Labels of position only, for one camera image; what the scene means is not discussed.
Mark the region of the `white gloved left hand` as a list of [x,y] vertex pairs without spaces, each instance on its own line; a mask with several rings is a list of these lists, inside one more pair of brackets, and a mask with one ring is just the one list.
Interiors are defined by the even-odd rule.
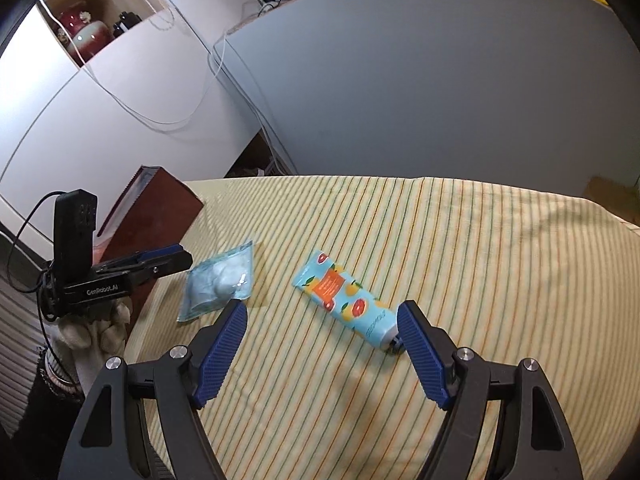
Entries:
[[50,381],[67,393],[88,394],[105,362],[124,354],[130,315],[130,301],[119,299],[50,324],[44,357]]

